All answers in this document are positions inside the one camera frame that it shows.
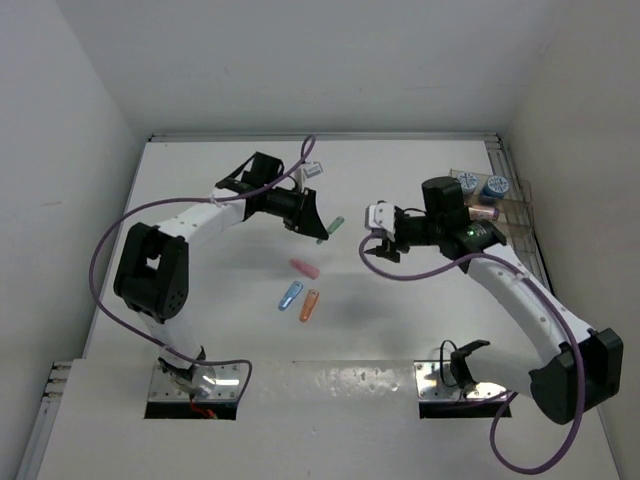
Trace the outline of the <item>green stapler case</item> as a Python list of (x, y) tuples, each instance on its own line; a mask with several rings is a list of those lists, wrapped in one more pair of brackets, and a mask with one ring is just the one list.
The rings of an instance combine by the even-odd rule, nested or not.
[(343, 216), (337, 216), (327, 227), (327, 239), (330, 238), (331, 235), (333, 235), (336, 230), (342, 226), (345, 222), (345, 218)]

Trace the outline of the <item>pink stapler case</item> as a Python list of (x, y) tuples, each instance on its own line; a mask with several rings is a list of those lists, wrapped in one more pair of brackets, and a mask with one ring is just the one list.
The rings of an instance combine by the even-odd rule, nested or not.
[(291, 259), (289, 261), (291, 267), (305, 277), (315, 280), (320, 275), (320, 270), (300, 259)]

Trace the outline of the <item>blue stapler case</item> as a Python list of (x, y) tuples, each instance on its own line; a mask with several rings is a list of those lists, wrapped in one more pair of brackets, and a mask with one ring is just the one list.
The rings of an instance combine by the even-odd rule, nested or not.
[(300, 281), (294, 281), (286, 290), (280, 301), (278, 302), (278, 310), (285, 311), (296, 300), (303, 290), (304, 285)]

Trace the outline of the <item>orange stapler case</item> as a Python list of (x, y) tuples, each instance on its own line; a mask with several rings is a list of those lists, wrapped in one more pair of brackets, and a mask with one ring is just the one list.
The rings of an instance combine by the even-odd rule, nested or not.
[(320, 294), (317, 290), (315, 289), (310, 289), (307, 292), (307, 295), (304, 299), (304, 302), (302, 304), (301, 310), (300, 310), (300, 314), (299, 314), (299, 321), (302, 323), (306, 323), (309, 321), (309, 319), (311, 318), (318, 300), (319, 300)]

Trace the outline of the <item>pink marker tube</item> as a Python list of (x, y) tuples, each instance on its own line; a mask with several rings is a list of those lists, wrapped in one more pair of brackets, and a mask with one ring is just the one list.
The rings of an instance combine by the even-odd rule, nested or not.
[(472, 221), (497, 221), (501, 215), (500, 210), (494, 206), (472, 204), (468, 205), (467, 209)]

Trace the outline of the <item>blue tape jar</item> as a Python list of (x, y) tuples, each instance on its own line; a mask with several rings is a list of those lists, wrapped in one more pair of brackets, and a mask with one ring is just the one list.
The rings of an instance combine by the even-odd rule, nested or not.
[(493, 175), (487, 178), (484, 183), (479, 199), (483, 204), (493, 205), (502, 200), (510, 190), (509, 181), (499, 175)]
[(456, 180), (461, 186), (462, 193), (465, 197), (473, 196), (478, 188), (478, 177), (471, 172), (460, 172), (456, 175)]

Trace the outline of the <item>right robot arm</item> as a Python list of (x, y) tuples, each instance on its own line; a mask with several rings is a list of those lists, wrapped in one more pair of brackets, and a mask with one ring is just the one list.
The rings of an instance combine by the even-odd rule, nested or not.
[(397, 263), (413, 247), (438, 247), (451, 267), (496, 299), (536, 350), (533, 356), (510, 355), (487, 340), (475, 340), (451, 353), (449, 379), (460, 388), (492, 382), (526, 395), (560, 425), (615, 396), (624, 349), (619, 335), (578, 318), (520, 265), (493, 223), (471, 218), (456, 179), (432, 178), (421, 189), (425, 211), (420, 215), (384, 201), (366, 208), (365, 227), (381, 242), (361, 249), (361, 257)]

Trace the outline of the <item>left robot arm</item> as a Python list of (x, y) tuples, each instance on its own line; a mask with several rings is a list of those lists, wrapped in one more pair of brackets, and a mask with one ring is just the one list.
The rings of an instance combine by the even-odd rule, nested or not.
[(138, 222), (127, 233), (114, 292), (159, 342), (162, 370), (183, 385), (193, 382), (206, 359), (181, 313), (189, 294), (191, 253), (256, 213), (278, 217), (287, 230), (303, 236), (329, 237), (315, 190), (277, 186), (284, 174), (280, 159), (256, 152), (218, 181), (204, 202), (155, 225)]

